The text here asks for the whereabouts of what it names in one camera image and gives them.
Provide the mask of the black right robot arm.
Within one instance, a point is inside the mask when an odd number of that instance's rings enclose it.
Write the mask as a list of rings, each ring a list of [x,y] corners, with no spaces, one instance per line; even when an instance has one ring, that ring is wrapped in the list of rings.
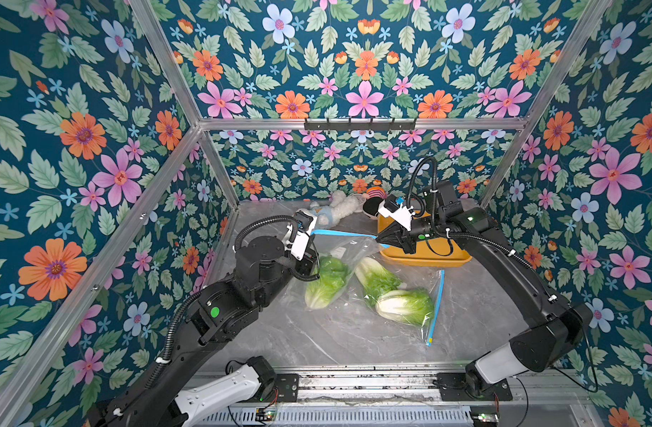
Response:
[[[527,324],[525,332],[472,361],[466,388],[481,394],[503,380],[531,371],[541,373],[564,355],[589,344],[593,318],[586,304],[573,305],[538,275],[529,261],[509,245],[500,224],[482,207],[459,199],[452,184],[438,178],[437,161],[423,158],[411,177],[430,167],[430,183],[420,192],[409,183],[405,197],[389,196],[377,212],[391,219],[377,242],[415,254],[421,242],[443,238],[470,254],[507,293]]]

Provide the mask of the black striped plush toy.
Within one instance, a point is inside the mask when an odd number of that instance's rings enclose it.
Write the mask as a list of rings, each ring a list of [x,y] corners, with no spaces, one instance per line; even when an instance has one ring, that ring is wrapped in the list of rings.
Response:
[[[379,216],[379,206],[387,198],[386,191],[380,186],[368,188],[362,194],[365,201],[362,205],[362,211],[371,219],[376,219]]]

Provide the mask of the aluminium mounting rail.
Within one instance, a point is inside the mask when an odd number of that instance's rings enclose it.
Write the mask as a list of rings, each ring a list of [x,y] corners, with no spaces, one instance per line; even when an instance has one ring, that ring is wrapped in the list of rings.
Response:
[[[442,406],[466,404],[474,406],[524,405],[583,405],[591,398],[565,375],[546,370],[509,377],[512,401],[493,403],[443,401],[433,382],[438,373],[462,372],[464,366],[450,362],[424,362],[374,365],[336,365],[307,367],[276,367],[277,374],[298,374],[300,385],[297,403],[345,404],[365,403],[402,405],[403,403]]]

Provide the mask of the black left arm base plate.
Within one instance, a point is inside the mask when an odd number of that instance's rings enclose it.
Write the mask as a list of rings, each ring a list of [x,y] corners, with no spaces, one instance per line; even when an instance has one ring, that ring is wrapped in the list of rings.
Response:
[[[261,381],[258,391],[249,401],[263,402],[265,405],[271,402],[297,402],[299,385],[298,374],[278,374],[274,379]]]

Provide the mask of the clear zipper bag blue seal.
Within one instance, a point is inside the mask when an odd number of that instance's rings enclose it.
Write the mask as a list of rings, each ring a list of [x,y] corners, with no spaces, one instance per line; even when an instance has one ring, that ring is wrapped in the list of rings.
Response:
[[[363,302],[384,320],[418,329],[425,346],[433,345],[446,281],[444,270],[388,267],[366,257],[354,271]]]

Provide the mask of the white plush bunny blue shirt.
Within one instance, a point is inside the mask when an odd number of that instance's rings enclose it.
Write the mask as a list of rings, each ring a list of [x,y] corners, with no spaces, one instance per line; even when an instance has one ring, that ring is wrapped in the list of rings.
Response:
[[[331,194],[329,204],[321,205],[319,202],[313,201],[309,206],[309,211],[316,219],[317,229],[331,229],[345,217],[361,213],[367,198],[361,194],[347,196],[342,190],[336,190]]]

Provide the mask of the yellow plastic tray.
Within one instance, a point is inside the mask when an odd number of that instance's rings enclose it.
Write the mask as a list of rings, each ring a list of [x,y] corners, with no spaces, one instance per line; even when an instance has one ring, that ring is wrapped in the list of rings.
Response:
[[[450,246],[445,238],[430,240],[431,251],[426,243],[417,244],[415,254],[405,254],[397,247],[387,247],[381,250],[381,255],[392,263],[400,263],[412,267],[458,268],[469,263],[473,257],[452,242],[453,253],[449,254]]]

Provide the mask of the green chinese cabbage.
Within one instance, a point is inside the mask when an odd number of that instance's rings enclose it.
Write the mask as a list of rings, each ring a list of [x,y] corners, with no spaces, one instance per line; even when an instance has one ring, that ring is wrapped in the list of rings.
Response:
[[[434,319],[434,300],[424,288],[395,290],[381,296],[375,310],[387,320],[423,327]]]
[[[334,256],[322,256],[319,278],[308,282],[304,302],[309,310],[321,310],[331,305],[345,291],[350,279],[350,267]]]
[[[354,274],[362,285],[363,299],[374,308],[379,298],[400,288],[402,281],[377,260],[366,257],[357,265]]]

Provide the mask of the black hook rail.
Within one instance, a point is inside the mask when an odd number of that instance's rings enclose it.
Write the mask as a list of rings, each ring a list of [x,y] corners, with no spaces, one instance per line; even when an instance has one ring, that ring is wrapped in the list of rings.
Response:
[[[416,119],[383,119],[383,118],[339,118],[339,119],[306,119],[303,128],[306,131],[373,131],[386,133],[391,131],[409,131],[416,128]]]

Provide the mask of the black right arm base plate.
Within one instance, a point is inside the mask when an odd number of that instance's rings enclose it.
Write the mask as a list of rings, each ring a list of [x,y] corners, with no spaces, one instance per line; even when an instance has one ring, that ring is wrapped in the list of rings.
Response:
[[[439,390],[443,401],[497,403],[513,400],[507,380],[488,384],[480,377],[474,364],[469,364],[466,371],[438,373],[433,384]]]

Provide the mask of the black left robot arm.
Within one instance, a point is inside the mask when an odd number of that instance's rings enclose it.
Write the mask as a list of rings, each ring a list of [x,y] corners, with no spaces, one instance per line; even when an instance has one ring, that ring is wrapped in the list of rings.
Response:
[[[96,403],[86,426],[182,426],[192,420],[176,403],[204,363],[258,320],[292,279],[315,280],[317,224],[310,213],[252,222],[235,239],[236,265],[187,297],[174,314],[163,350],[121,395]]]

